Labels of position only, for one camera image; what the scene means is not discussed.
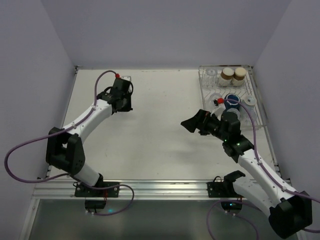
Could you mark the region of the clear glass with sticker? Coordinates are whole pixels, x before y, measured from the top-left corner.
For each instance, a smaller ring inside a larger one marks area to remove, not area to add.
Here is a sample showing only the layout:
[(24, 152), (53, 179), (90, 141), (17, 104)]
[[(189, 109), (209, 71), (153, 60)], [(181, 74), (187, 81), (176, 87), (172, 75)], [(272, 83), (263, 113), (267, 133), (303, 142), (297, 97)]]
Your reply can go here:
[(244, 109), (244, 107), (249, 111), (250, 116), (254, 121), (257, 120), (257, 114), (255, 112), (255, 106), (257, 103), (257, 99), (253, 95), (247, 95), (241, 100), (241, 107), (239, 108), (240, 110), (240, 115), (243, 120), (250, 119), (248, 113)]

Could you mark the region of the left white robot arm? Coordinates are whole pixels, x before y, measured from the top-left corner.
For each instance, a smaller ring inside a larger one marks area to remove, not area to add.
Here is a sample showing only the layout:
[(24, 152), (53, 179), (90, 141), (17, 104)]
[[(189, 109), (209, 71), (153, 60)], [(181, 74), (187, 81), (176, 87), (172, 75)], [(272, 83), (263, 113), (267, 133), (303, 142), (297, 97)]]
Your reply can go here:
[(134, 86), (130, 76), (115, 78), (113, 85), (95, 94), (93, 103), (62, 129), (52, 128), (47, 140), (46, 162), (85, 185), (99, 188), (103, 176), (86, 163), (83, 143), (105, 119), (133, 110)]

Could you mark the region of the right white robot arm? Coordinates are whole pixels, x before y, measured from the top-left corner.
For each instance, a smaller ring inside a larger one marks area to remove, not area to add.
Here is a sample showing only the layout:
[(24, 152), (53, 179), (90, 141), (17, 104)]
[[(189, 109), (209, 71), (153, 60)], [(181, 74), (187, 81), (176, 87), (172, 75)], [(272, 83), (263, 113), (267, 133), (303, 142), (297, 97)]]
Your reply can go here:
[(234, 192), (259, 208), (280, 238), (286, 239), (312, 224), (311, 197), (305, 191), (298, 192), (270, 168), (255, 145), (242, 135), (235, 113), (227, 111), (217, 118), (200, 109), (181, 125), (191, 133), (198, 130), (222, 141), (224, 152), (255, 180), (253, 183), (244, 175), (232, 180)]

